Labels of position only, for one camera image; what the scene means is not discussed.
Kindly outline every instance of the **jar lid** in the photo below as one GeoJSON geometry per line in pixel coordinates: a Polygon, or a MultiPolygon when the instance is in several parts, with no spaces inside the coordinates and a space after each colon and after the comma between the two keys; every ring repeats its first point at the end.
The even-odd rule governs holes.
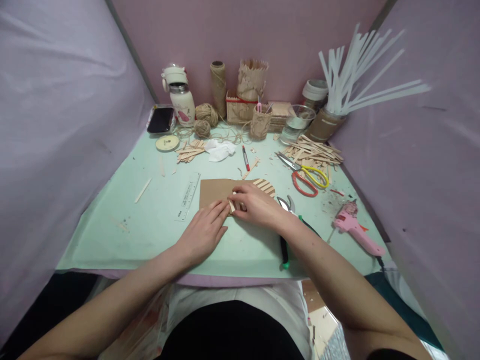
{"type": "Polygon", "coordinates": [[[162,136],[155,142],[155,146],[158,151],[169,152],[177,148],[180,143],[180,139],[175,135],[162,136]]]}
{"type": "Polygon", "coordinates": [[[302,95],[313,101],[323,100],[329,93],[329,87],[325,80],[310,79],[303,87],[302,95]]]}

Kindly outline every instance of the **white thermos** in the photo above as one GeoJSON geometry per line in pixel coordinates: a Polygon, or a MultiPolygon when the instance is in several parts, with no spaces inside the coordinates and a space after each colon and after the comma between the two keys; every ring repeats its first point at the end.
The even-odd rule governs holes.
{"type": "Polygon", "coordinates": [[[184,127],[192,127],[195,123],[195,104],[185,68],[171,63],[163,69],[161,77],[163,89],[170,93],[175,119],[184,127]]]}

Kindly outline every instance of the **yellow-handled scissors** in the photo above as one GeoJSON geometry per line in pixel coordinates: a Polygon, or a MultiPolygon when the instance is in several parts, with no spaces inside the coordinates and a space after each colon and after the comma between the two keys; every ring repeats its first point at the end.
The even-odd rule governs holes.
{"type": "Polygon", "coordinates": [[[329,178],[321,170],[318,170],[317,168],[310,167],[310,166],[298,165],[293,161],[291,161],[288,157],[283,155],[281,152],[277,152],[276,155],[280,158],[280,160],[282,160],[285,163],[285,165],[288,165],[288,167],[293,170],[293,173],[291,174],[291,179],[293,181],[293,185],[295,186],[295,189],[297,189],[300,194],[305,195],[309,198],[314,198],[319,194],[319,191],[312,183],[310,183],[309,181],[307,181],[306,179],[300,176],[299,174],[300,170],[302,170],[308,176],[308,178],[318,187],[325,189],[326,187],[329,186],[329,178]],[[318,173],[325,181],[325,184],[318,182],[310,173],[310,171],[318,173]],[[299,179],[302,183],[307,185],[313,191],[313,193],[308,193],[303,191],[300,188],[299,184],[297,183],[297,179],[299,179]]]}

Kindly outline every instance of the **black phone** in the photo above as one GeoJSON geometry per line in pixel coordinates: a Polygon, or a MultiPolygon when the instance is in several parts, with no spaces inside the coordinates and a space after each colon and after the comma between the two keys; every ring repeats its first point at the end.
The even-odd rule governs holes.
{"type": "Polygon", "coordinates": [[[153,110],[146,131],[150,134],[161,134],[170,131],[174,117],[173,107],[157,107],[153,110]]]}

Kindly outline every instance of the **tissue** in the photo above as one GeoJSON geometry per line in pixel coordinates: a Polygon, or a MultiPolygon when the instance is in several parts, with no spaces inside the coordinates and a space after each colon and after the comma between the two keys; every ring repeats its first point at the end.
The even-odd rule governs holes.
{"type": "Polygon", "coordinates": [[[216,139],[212,139],[205,144],[205,151],[210,154],[208,158],[209,162],[219,162],[225,159],[228,155],[232,155],[235,152],[237,146],[230,141],[224,141],[219,143],[216,139]]]}

